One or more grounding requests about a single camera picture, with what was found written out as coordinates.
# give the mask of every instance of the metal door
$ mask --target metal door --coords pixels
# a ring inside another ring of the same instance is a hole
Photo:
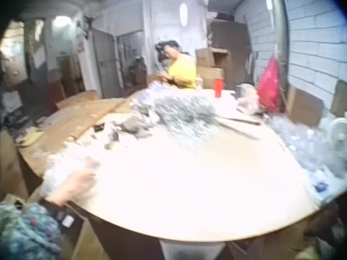
[[[94,28],[92,32],[102,97],[120,98],[123,96],[123,90],[118,80],[113,36]]]
[[[142,57],[143,31],[135,31],[117,37],[123,82],[127,82],[129,68],[135,62],[136,57]]]

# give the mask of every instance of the red plastic bag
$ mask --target red plastic bag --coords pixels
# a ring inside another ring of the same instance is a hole
[[[259,96],[259,104],[267,112],[277,112],[279,109],[279,79],[278,79],[278,63],[274,56],[271,57],[269,63],[261,77],[261,81],[257,88]]]

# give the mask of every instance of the red bottle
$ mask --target red bottle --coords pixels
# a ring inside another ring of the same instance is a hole
[[[224,81],[221,78],[216,78],[214,82],[215,98],[220,98],[222,96],[222,89],[224,87]]]

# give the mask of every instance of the blue floral fabric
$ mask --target blue floral fabric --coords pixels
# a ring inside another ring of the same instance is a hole
[[[22,210],[0,204],[1,260],[60,259],[62,235],[57,221],[39,204]]]

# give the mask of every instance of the yellow shirt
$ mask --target yellow shirt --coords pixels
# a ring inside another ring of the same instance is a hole
[[[169,75],[189,80],[189,84],[180,85],[183,88],[195,88],[196,66],[194,59],[186,54],[180,54],[169,67]]]

